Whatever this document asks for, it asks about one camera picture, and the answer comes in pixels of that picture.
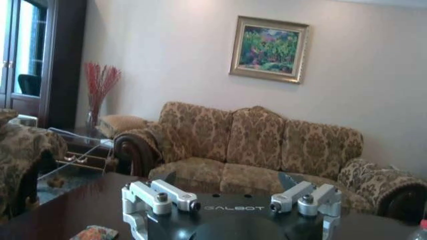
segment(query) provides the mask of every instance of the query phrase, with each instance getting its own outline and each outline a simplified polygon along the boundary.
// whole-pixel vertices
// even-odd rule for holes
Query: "bottle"
[[[406,240],[427,240],[427,219],[418,224],[418,229],[408,236]]]

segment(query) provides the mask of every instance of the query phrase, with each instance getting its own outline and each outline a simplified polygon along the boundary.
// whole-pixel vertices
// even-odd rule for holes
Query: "throw pillow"
[[[14,119],[18,116],[18,113],[13,109],[1,109],[0,108],[0,127],[5,125],[9,120]]]
[[[124,131],[145,128],[148,123],[137,116],[108,115],[100,118],[96,128],[106,138],[113,139]]]

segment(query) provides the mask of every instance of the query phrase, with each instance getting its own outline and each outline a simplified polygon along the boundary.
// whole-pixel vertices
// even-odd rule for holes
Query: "ceiling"
[[[427,0],[337,0],[342,2],[381,4],[410,8],[427,8]]]

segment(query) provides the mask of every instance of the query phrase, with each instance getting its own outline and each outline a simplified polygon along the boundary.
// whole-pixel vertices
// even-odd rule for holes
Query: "door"
[[[49,69],[49,0],[13,0],[5,106],[38,117],[41,85]]]
[[[9,64],[9,41],[12,23],[12,0],[0,0],[0,109],[6,104],[6,82]]]

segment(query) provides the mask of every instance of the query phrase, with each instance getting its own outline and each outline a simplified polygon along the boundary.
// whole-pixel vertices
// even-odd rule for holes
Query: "framed painting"
[[[229,74],[300,84],[309,26],[238,16]]]

